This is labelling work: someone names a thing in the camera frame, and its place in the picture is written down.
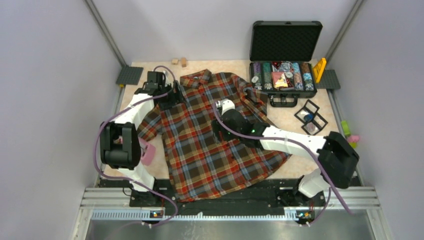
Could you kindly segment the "blue brooch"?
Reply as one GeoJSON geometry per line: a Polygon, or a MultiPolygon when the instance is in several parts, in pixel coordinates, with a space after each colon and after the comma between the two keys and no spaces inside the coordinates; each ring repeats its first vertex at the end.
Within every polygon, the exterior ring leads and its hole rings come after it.
{"type": "Polygon", "coordinates": [[[306,123],[309,123],[309,122],[313,121],[314,118],[315,118],[315,115],[314,114],[306,114],[306,115],[304,115],[303,120],[306,123]]]}

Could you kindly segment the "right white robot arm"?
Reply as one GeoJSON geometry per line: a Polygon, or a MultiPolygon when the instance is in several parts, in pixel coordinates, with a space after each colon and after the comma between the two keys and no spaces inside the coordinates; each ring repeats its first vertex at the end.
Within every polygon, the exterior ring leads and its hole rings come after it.
{"type": "Polygon", "coordinates": [[[232,100],[212,105],[213,122],[219,140],[239,140],[252,149],[278,151],[314,161],[318,168],[300,178],[293,192],[299,206],[307,206],[319,192],[350,187],[360,159],[350,143],[339,133],[327,136],[306,135],[282,130],[265,122],[249,122],[236,110],[232,100]]]}

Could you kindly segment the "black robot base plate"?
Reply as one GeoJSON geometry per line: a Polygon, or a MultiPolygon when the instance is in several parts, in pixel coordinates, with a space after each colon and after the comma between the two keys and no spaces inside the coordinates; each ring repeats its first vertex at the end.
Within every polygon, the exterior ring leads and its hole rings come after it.
{"type": "Polygon", "coordinates": [[[166,214],[177,216],[265,216],[283,215],[285,207],[322,207],[326,199],[324,190],[311,200],[297,198],[293,194],[295,179],[271,179],[256,183],[245,189],[228,193],[214,199],[183,202],[177,198],[168,179],[158,179],[154,191],[173,199],[175,204],[151,192],[137,193],[127,180],[101,179],[100,188],[122,187],[130,191],[130,207],[160,207],[166,214]]]}

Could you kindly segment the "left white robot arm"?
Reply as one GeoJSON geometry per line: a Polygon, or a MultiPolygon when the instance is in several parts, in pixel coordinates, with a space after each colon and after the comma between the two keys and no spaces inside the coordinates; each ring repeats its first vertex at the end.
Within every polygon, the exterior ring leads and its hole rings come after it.
{"type": "Polygon", "coordinates": [[[123,174],[132,188],[142,193],[141,200],[149,207],[156,206],[161,198],[159,191],[153,188],[155,178],[145,168],[153,160],[156,148],[139,138],[137,130],[155,107],[167,110],[182,102],[183,95],[176,80],[168,83],[165,73],[149,71],[147,81],[134,92],[124,110],[100,127],[101,162],[123,174]]]}

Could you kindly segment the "plaid flannel shirt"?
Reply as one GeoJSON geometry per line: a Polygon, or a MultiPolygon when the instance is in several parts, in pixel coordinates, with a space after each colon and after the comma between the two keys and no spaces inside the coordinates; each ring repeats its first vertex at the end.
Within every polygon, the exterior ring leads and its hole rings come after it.
{"type": "Polygon", "coordinates": [[[169,179],[183,202],[215,199],[259,183],[290,157],[281,151],[250,148],[238,139],[218,140],[213,133],[213,104],[228,99],[251,123],[269,123],[268,96],[231,72],[204,69],[180,78],[184,101],[170,109],[152,109],[138,127],[151,141],[161,135],[169,179]]]}

